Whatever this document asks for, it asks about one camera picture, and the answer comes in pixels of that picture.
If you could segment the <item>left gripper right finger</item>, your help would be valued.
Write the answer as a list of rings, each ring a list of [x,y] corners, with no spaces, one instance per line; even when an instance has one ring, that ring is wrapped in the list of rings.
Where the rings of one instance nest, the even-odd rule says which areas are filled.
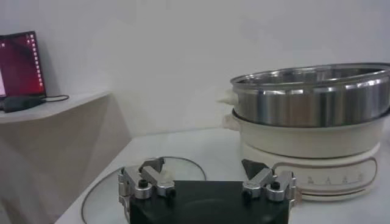
[[[284,170],[275,174],[274,169],[264,163],[249,159],[243,159],[241,164],[248,178],[242,185],[242,196],[245,201],[258,199],[265,193],[269,201],[296,202],[297,178],[292,171]]]

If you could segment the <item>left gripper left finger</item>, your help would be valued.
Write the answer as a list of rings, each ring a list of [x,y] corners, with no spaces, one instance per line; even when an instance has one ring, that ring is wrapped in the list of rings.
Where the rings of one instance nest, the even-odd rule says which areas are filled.
[[[163,158],[145,160],[139,166],[123,167],[118,174],[118,200],[125,213],[130,213],[131,198],[150,199],[156,192],[158,196],[169,198],[175,195],[175,182],[163,175]]]

